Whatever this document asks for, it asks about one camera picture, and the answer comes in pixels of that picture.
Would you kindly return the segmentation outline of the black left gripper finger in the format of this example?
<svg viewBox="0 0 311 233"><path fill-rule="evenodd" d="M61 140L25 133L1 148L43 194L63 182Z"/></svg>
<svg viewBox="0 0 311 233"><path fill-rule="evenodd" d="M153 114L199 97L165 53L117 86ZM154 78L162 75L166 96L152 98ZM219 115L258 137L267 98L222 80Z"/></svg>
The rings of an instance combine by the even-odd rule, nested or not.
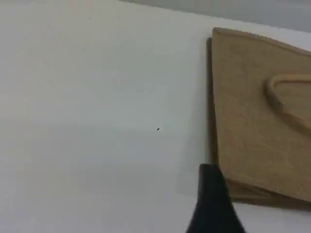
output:
<svg viewBox="0 0 311 233"><path fill-rule="evenodd" d="M244 233L223 174L216 165L200 164L197 203L188 233Z"/></svg>

